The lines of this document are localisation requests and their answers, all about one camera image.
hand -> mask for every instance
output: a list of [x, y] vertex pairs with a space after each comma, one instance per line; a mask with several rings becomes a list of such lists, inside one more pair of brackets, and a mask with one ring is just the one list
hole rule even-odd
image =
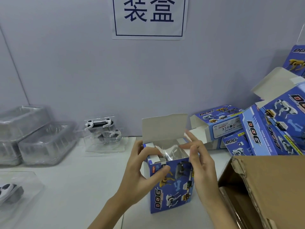
[[218, 202], [222, 203], [218, 188], [215, 162], [202, 141], [198, 140], [188, 130], [185, 133], [191, 139], [191, 142], [180, 145], [180, 147], [182, 149], [190, 149], [190, 162], [194, 169], [195, 188], [201, 203], [209, 210]]
[[129, 208], [140, 201], [158, 182], [163, 180], [170, 171], [170, 167], [166, 165], [149, 179], [143, 177], [140, 169], [143, 161], [145, 161], [149, 155], [162, 156], [162, 153], [157, 148], [143, 148], [143, 141], [136, 141], [127, 162], [121, 185], [114, 196], [115, 198], [118, 198], [121, 204], [126, 208]]

blue border frame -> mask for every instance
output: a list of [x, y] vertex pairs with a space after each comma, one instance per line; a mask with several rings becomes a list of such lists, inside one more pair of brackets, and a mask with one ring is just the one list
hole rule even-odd
[[131, 34], [117, 34], [116, 32], [116, 19], [115, 19], [115, 10], [114, 10], [114, 0], [112, 0], [113, 4], [113, 14], [114, 14], [114, 26], [115, 26], [115, 34], [116, 36], [143, 36], [143, 37], [182, 37], [183, 36], [183, 27], [184, 27], [184, 13], [185, 13], [185, 1], [183, 7], [183, 20], [182, 20], [182, 32], [181, 35], [131, 35]]

left hand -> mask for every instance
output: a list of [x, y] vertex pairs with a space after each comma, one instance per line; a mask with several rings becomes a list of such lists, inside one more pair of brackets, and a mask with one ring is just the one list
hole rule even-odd
[[143, 141], [135, 141], [121, 185], [114, 196], [125, 208], [129, 208], [140, 201], [170, 171], [170, 167], [166, 165], [149, 179], [143, 177], [140, 169], [143, 161], [149, 155], [162, 156], [162, 153], [157, 148], [143, 148]]

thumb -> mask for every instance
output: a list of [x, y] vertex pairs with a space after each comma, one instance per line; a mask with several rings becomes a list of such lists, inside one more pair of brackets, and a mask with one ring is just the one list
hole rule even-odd
[[157, 171], [153, 176], [151, 176], [149, 179], [147, 179], [147, 188], [149, 188], [149, 191], [158, 184], [161, 180], [164, 179], [164, 177], [168, 174], [170, 171], [170, 166], [165, 165], [161, 169]]
[[198, 156], [198, 148], [195, 145], [192, 145], [190, 148], [190, 162], [193, 165], [194, 172], [199, 172], [202, 169]]

white wall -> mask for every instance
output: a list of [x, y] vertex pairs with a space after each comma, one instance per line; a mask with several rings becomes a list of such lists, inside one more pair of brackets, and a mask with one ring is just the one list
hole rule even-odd
[[0, 112], [18, 105], [28, 101], [0, 29]]
[[58, 119], [141, 119], [222, 104], [247, 107], [250, 89], [281, 66], [305, 0], [189, 0], [184, 41], [112, 40], [107, 0], [0, 0], [0, 23], [31, 104]]

